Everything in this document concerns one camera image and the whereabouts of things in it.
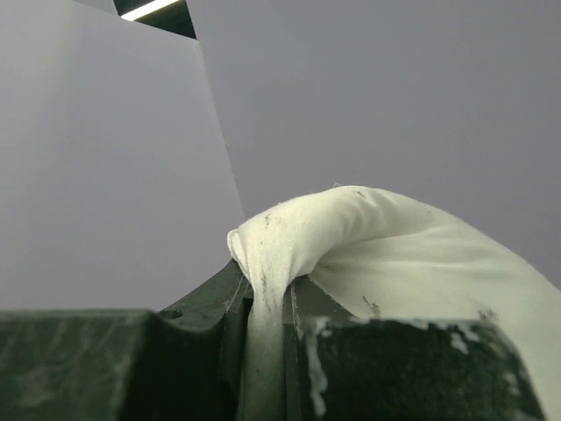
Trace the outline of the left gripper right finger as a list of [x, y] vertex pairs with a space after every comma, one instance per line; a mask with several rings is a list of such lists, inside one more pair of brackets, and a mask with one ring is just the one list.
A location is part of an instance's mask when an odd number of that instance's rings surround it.
[[354, 317], [307, 277], [284, 297], [289, 420], [542, 420], [514, 344], [472, 320]]

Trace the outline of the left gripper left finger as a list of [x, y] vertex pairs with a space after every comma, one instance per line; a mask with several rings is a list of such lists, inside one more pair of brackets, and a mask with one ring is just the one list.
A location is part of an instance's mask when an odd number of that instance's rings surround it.
[[4, 420], [232, 420], [251, 288], [230, 261], [164, 310], [1, 315]]

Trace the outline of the pink pillow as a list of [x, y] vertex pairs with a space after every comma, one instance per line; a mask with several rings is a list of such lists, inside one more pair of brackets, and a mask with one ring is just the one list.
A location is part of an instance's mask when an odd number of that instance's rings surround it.
[[384, 189], [338, 186], [248, 219], [227, 246], [253, 289], [238, 419], [281, 418], [283, 298], [304, 275], [358, 318], [497, 324], [518, 347], [546, 417], [559, 419], [559, 290], [446, 211]]

